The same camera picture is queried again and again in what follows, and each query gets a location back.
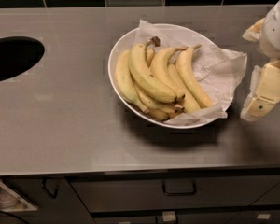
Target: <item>banana bunch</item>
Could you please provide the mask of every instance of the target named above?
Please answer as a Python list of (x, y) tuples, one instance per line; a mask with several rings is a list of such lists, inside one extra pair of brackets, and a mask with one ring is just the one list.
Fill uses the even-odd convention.
[(194, 47), (166, 47), (157, 37), (124, 50), (116, 64), (115, 84), (121, 97), (154, 120), (165, 121), (178, 114), (207, 108), (212, 100), (192, 70)]

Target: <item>bowl rim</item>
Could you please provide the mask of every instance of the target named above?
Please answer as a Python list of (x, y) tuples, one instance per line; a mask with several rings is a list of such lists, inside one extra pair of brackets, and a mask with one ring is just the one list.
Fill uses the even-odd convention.
[[(205, 39), (209, 44), (212, 44), (214, 45), (215, 43), (213, 41), (211, 41), (209, 38), (205, 37), (204, 35), (201, 35), (200, 33), (196, 32), (196, 31), (193, 31), (191, 30), (190, 28), (187, 28), (187, 27), (184, 27), (184, 26), (180, 26), (180, 25), (175, 25), (175, 24), (169, 24), (169, 23), (154, 23), (153, 25), (156, 25), (156, 26), (172, 26), (172, 27), (175, 27), (175, 28), (178, 28), (178, 29), (182, 29), (182, 30), (186, 30), (186, 31), (191, 31), (192, 33), (200, 36), (200, 37), (203, 37), (203, 39)], [(128, 35), (132, 34), (132, 33), (135, 33), (137, 30), (139, 30), (139, 28), (134, 28), (132, 29), (130, 32), (126, 33), (125, 35), (123, 35), (116, 43), (115, 45), (113, 46), (112, 50), (110, 51), (110, 54), (109, 54), (109, 58), (108, 58), (108, 75), (109, 75), (109, 80), (111, 82), (111, 85), (113, 87), (113, 90), (115, 91), (115, 93), (117, 94), (117, 96), (120, 98), (120, 100), (127, 106), (129, 107), (130, 110), (132, 110), (132, 112), (134, 112), (136, 115), (138, 115), (139, 117), (147, 120), (148, 122), (151, 122), (153, 124), (157, 124), (159, 126), (162, 126), (162, 127), (165, 127), (165, 128), (170, 128), (170, 129), (179, 129), (179, 130), (185, 130), (185, 129), (194, 129), (194, 128), (199, 128), (199, 127), (202, 127), (206, 124), (209, 124), (213, 121), (215, 121), (217, 118), (212, 118), (212, 119), (204, 119), (203, 121), (204, 122), (200, 122), (198, 124), (195, 125), (195, 122), (198, 122), (198, 121), (201, 121), (200, 119), (198, 119), (197, 121), (191, 123), (190, 125), (191, 126), (187, 126), (187, 125), (178, 125), (178, 126), (174, 126), (172, 124), (167, 124), (167, 123), (163, 123), (163, 122), (160, 122), (160, 121), (156, 121), (144, 114), (141, 113), (141, 111), (138, 111), (136, 110), (132, 105), (130, 105), (128, 102), (126, 102), (122, 97), (121, 95), (119, 94), (118, 90), (117, 90), (117, 87), (115, 85), (115, 82), (114, 82), (114, 75), (112, 74), (112, 71), (111, 71), (111, 59), (113, 57), (113, 53), (115, 52), (115, 48), (118, 46), (118, 44), (121, 42), (121, 40), (123, 40), (124, 38), (126, 38)]]

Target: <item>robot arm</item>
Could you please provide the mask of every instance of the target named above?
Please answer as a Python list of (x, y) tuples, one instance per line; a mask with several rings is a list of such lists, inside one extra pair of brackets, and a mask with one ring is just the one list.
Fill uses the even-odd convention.
[(256, 121), (266, 116), (280, 102), (280, 1), (268, 15), (249, 27), (243, 34), (249, 41), (259, 41), (260, 50), (270, 58), (263, 68), (252, 73), (250, 94), (241, 118)]

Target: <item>white bowl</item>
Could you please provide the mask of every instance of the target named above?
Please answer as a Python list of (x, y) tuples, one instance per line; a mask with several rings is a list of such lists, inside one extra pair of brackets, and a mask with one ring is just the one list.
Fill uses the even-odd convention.
[[(205, 36), (192, 31), (188, 28), (182, 27), (182, 26), (177, 26), (177, 25), (171, 25), (171, 24), (154, 24), (158, 29), (160, 29), (162, 32), (165, 32), (169, 36), (173, 36), (176, 39), (180, 40), (181, 42), (184, 42), (185, 44), (189, 45), (195, 45), (195, 44), (202, 44), (202, 45), (209, 45), (209, 44), (214, 44), (211, 40), (206, 38)], [(147, 116), (146, 114), (142, 113), (137, 107), (130, 105), (127, 103), (120, 95), (119, 92), (117, 91), (117, 87), (114, 82), (114, 73), (115, 73), (115, 66), (118, 57), (120, 54), (126, 50), (130, 49), (133, 45), (136, 33), (137, 33), (138, 28), (131, 30), (129, 33), (124, 35), (112, 48), (110, 56), (109, 56), (109, 61), (108, 61), (108, 73), (109, 73), (109, 78), (111, 81), (111, 84), (113, 86), (113, 89), (115, 90), (116, 94), (120, 98), (120, 100), (128, 106), (135, 114), (137, 114), (139, 117), (146, 119), (149, 122), (152, 122), (154, 124), (158, 124), (163, 127), (167, 128), (173, 128), (173, 129), (191, 129), (191, 128), (196, 128), (200, 126), (204, 126), (205, 124), (208, 124), (216, 119), (201, 119), (197, 120), (194, 123), (187, 125), (187, 126), (176, 126), (176, 125), (171, 125), (167, 123), (163, 123), (160, 121), (156, 121), (152, 119), (151, 117)]]

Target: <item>stainless steel countertop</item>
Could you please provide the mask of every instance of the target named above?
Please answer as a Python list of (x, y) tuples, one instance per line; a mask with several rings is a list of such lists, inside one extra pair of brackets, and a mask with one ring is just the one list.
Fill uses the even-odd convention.
[[(0, 175), (280, 166), (280, 105), (256, 123), (239, 118), (252, 68), (267, 62), (242, 33), (271, 7), (0, 9), (0, 37), (30, 36), (46, 48), (26, 74), (0, 82)], [(248, 54), (227, 119), (171, 130), (125, 108), (107, 60), (140, 19), (182, 25)]]

